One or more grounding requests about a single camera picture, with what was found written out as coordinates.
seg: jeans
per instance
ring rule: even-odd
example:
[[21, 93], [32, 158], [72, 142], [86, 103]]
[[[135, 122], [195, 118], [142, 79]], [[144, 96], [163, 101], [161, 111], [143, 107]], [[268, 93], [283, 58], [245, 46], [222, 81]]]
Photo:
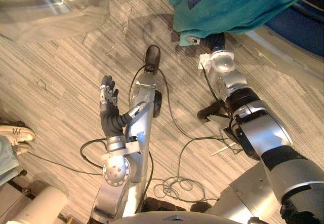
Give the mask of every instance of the jeans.
[[0, 186], [18, 175], [18, 160], [9, 140], [0, 135]]

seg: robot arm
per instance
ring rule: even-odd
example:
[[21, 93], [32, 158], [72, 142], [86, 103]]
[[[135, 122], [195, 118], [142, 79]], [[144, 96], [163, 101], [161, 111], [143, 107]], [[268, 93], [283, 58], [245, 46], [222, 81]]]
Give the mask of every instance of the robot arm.
[[127, 113], [119, 115], [117, 107], [118, 89], [111, 76], [104, 76], [100, 87], [100, 117], [107, 138], [107, 153], [101, 157], [103, 182], [96, 196], [88, 223], [108, 223], [121, 218], [128, 198], [130, 181], [136, 173], [136, 163], [131, 154], [141, 152], [136, 137], [126, 140], [123, 127], [141, 112], [146, 102], [139, 102]]
[[234, 134], [245, 153], [260, 160], [287, 223], [323, 223], [324, 172], [292, 148], [282, 121], [248, 86], [234, 64], [234, 54], [215, 49], [200, 56], [212, 86], [237, 127]]

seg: floor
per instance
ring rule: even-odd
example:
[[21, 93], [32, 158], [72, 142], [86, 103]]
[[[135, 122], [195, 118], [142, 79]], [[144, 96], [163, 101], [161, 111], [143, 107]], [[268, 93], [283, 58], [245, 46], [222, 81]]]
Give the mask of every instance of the floor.
[[[204, 75], [197, 69], [197, 47], [179, 47], [172, 31], [173, 7], [168, 0], [115, 0], [111, 17], [99, 29], [62, 40], [17, 44], [0, 38], [0, 113], [10, 120], [22, 120], [37, 137], [32, 152], [73, 168], [99, 172], [79, 156], [80, 146], [103, 137], [99, 118], [99, 85], [111, 74], [119, 88], [119, 110], [127, 110], [127, 92], [150, 44], [161, 49], [160, 68], [170, 84], [171, 107], [181, 127], [192, 136], [219, 135], [216, 123], [202, 123], [196, 113], [213, 98]], [[239, 70], [259, 97], [265, 100], [287, 125], [294, 147], [324, 168], [324, 95], [317, 89], [286, 76], [253, 57], [235, 40], [227, 39], [235, 52]], [[188, 141], [172, 124], [166, 88], [161, 75], [158, 87], [164, 95], [160, 116], [154, 119], [150, 150], [154, 158], [154, 178], [176, 174], [178, 157]], [[180, 173], [201, 182], [208, 198], [217, 197], [227, 185], [256, 164], [244, 153], [226, 150], [211, 156], [224, 144], [204, 140], [185, 151]], [[86, 150], [100, 163], [100, 145]], [[57, 186], [69, 195], [62, 214], [86, 223], [101, 176], [74, 173], [29, 154], [18, 157], [27, 176], [16, 181], [39, 192], [45, 185]], [[148, 196], [154, 196], [154, 180]], [[181, 198], [196, 200], [201, 191], [181, 191]], [[190, 203], [164, 198], [189, 209]], [[279, 213], [268, 220], [284, 223]]]

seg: person's leg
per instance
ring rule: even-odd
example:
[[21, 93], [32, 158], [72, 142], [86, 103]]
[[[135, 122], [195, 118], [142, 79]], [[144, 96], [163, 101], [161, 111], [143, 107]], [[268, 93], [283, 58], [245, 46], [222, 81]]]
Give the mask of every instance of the person's leg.
[[27, 142], [35, 139], [35, 133], [25, 127], [0, 125], [0, 185], [18, 175], [17, 155], [30, 151]]
[[18, 175], [14, 169], [19, 165], [10, 141], [0, 135], [0, 186]]

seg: metal bracket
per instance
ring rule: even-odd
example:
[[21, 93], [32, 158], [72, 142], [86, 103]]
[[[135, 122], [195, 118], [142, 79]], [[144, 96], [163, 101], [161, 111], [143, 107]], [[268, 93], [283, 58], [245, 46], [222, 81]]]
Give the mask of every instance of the metal bracket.
[[234, 118], [240, 117], [242, 119], [242, 118], [246, 117], [247, 115], [250, 115], [250, 114], [255, 113], [256, 111], [260, 111], [260, 110], [264, 110], [268, 113], [274, 114], [265, 101], [257, 100], [257, 101], [250, 102], [250, 103], [238, 108], [233, 113], [233, 117]]
[[120, 186], [122, 185], [124, 182], [127, 181], [127, 179], [130, 176], [130, 163], [127, 161], [127, 159], [125, 159], [123, 157], [122, 159], [123, 161], [125, 161], [125, 170], [122, 171], [121, 168], [119, 168], [119, 166], [114, 166], [113, 168], [107, 168], [106, 164], [103, 167], [103, 176], [104, 179], [106, 180], [106, 182], [111, 185], [111, 186]]
[[112, 102], [115, 106], [117, 106], [117, 99], [113, 96], [113, 91], [109, 88], [109, 86], [100, 86], [100, 102], [102, 104]]
[[207, 72], [209, 72], [209, 70], [212, 67], [212, 61], [215, 58], [220, 57], [220, 56], [229, 56], [229, 57], [231, 57], [232, 61], [234, 60], [234, 53], [232, 53], [229, 50], [218, 50], [212, 54], [210, 54], [210, 53], [200, 54], [198, 69], [203, 69], [203, 67], [204, 67], [204, 69]]
[[135, 153], [135, 152], [141, 153], [140, 142], [138, 142], [138, 141], [127, 142], [125, 148], [121, 148], [119, 150], [108, 152], [101, 156], [101, 160], [105, 161], [109, 158], [113, 158], [116, 156], [129, 155], [129, 154]]

